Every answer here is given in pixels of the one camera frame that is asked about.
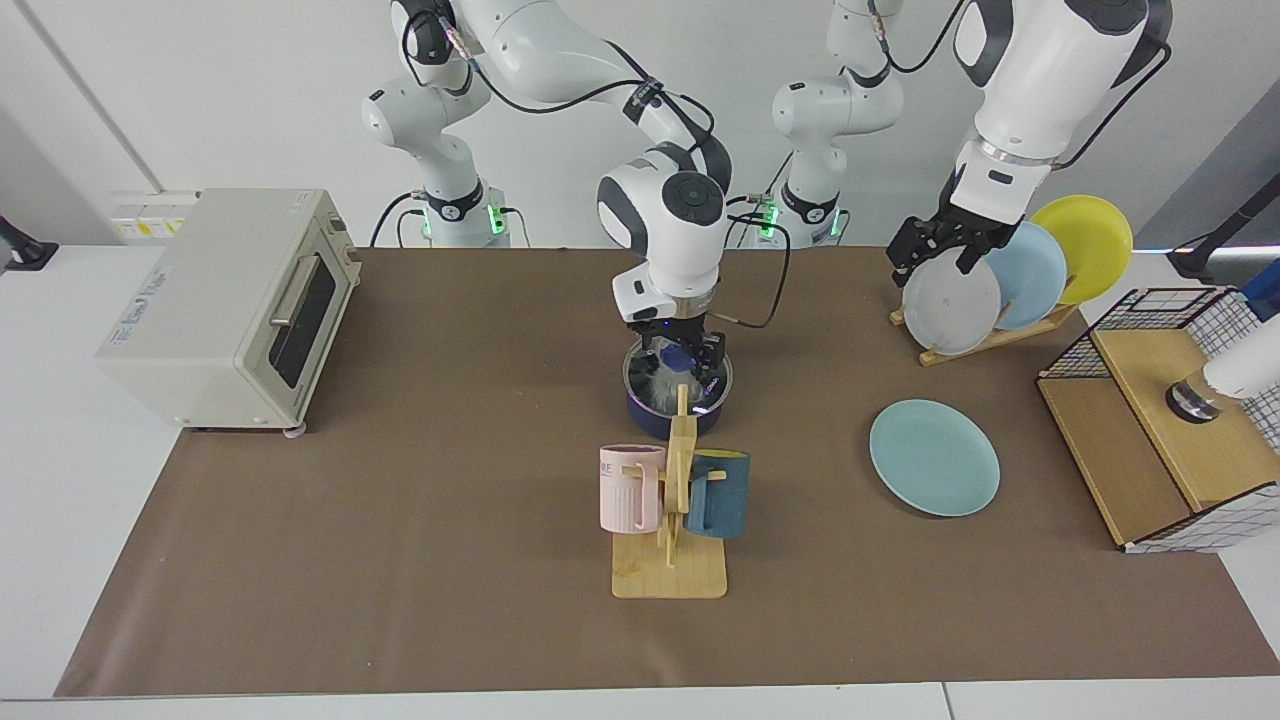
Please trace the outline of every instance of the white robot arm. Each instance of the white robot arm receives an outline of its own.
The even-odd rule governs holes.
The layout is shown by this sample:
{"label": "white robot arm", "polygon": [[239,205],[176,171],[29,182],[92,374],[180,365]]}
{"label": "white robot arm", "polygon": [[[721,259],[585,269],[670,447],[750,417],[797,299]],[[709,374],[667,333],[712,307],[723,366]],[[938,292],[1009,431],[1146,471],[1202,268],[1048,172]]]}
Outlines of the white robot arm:
{"label": "white robot arm", "polygon": [[895,282],[951,247],[963,272],[1004,247],[1080,122],[1167,53],[1170,24],[1169,0],[969,0],[955,54],[986,97],[938,211],[890,245]]}
{"label": "white robot arm", "polygon": [[374,91],[362,106],[365,127],[384,145],[408,152],[422,177],[419,199],[426,201],[424,231],[439,247],[506,247],[511,245],[500,220],[500,190],[477,173],[471,149],[444,128],[484,108],[492,94],[472,82],[471,69],[458,58],[433,47],[430,29],[442,33],[435,0],[392,3],[392,28],[407,70]]}
{"label": "white robot arm", "polygon": [[[902,0],[878,3],[886,23],[901,8]],[[827,50],[841,63],[838,76],[792,82],[773,97],[773,124],[791,141],[794,155],[782,202],[773,202],[768,215],[787,228],[796,249],[831,237],[840,213],[836,202],[847,159],[835,138],[882,131],[902,114],[902,85],[884,61],[865,0],[832,3]],[[759,243],[776,241],[762,236]]]}
{"label": "white robot arm", "polygon": [[[489,225],[484,213],[471,210],[495,205],[466,143],[440,135],[444,127],[492,95],[536,114],[586,100],[613,105],[655,143],[605,176],[596,192],[605,232],[644,260],[614,281],[618,311],[645,341],[667,337],[704,368],[721,363],[723,336],[707,336],[703,319],[719,277],[732,165],[712,135],[709,113],[708,127],[700,126],[675,97],[705,113],[701,105],[667,91],[625,50],[582,29],[550,0],[393,0],[392,15],[412,78],[370,96],[365,117],[379,140],[417,159],[428,201],[439,209],[428,211],[433,231],[439,217],[466,243]],[[486,67],[516,95],[553,105],[511,100]]]}
{"label": "white robot arm", "polygon": [[1280,315],[1175,383],[1165,398],[1179,418],[1208,423],[1233,402],[1258,396],[1276,384],[1280,384]]}

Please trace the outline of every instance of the white table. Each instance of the white table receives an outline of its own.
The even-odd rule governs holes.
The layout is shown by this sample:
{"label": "white table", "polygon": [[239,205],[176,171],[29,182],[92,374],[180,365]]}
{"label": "white table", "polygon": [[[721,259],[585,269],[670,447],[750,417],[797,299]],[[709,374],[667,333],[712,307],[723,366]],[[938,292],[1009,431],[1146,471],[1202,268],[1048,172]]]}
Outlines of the white table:
{"label": "white table", "polygon": [[[178,434],[91,360],[159,252],[67,246],[41,273],[0,277],[0,697],[41,698],[0,702],[0,720],[605,714],[625,720],[664,711],[744,719],[1277,716],[1280,678],[42,700],[58,684]],[[1188,282],[1162,258],[1143,255],[1121,283],[1178,284]],[[1094,319],[1112,301],[1087,305],[1085,316]],[[1280,647],[1280,532],[1222,557],[1272,648]]]}

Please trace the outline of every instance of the black stand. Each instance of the black stand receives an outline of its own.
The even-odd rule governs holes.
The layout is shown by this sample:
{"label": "black stand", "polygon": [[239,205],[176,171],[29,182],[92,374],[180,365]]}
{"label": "black stand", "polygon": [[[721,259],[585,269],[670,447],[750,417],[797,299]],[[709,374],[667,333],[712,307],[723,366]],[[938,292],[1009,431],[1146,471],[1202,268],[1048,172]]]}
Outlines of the black stand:
{"label": "black stand", "polygon": [[1183,247],[1176,247],[1170,250],[1166,255],[1169,261],[1178,270],[1178,274],[1184,278],[1199,279],[1204,273],[1204,268],[1208,265],[1208,256],[1213,254],[1215,250],[1226,245],[1231,237],[1240,232],[1240,228],[1249,224],[1249,220],[1256,218],[1258,213],[1265,210],[1272,200],[1280,197],[1280,174],[1267,181],[1262,190],[1253,193],[1253,197],[1248,200],[1239,210],[1231,214],[1230,218],[1222,222],[1213,232],[1203,236],[1196,250],[1190,252],[1185,251]]}
{"label": "black stand", "polygon": [[13,227],[0,215],[0,237],[13,249],[13,260],[5,264],[5,270],[41,270],[49,259],[58,252],[56,242],[38,242],[36,238]]}

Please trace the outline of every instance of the light blue plate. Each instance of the light blue plate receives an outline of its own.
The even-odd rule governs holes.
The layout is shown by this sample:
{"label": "light blue plate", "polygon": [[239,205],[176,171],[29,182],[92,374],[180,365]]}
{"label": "light blue plate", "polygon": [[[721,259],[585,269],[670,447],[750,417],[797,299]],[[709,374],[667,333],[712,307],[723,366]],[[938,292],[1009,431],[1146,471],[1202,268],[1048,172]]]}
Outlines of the light blue plate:
{"label": "light blue plate", "polygon": [[933,515],[972,515],[1000,488],[1000,460],[987,436],[932,400],[895,402],[876,416],[872,462],[902,502]]}
{"label": "light blue plate", "polygon": [[1010,305],[996,323],[1002,331],[1033,325],[1048,315],[1066,287],[1066,256],[1050,232],[1023,220],[1009,245],[987,254],[1000,282],[1000,306]]}

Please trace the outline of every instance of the blue mug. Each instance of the blue mug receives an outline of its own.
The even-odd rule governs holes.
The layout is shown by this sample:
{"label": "blue mug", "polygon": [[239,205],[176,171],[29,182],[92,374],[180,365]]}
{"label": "blue mug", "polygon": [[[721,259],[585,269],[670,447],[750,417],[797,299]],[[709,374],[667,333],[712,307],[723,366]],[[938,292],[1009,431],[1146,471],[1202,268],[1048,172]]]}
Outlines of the blue mug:
{"label": "blue mug", "polygon": [[[723,479],[710,479],[714,471]],[[709,538],[736,538],[746,529],[746,486],[751,456],[736,450],[694,451],[685,529]]]}

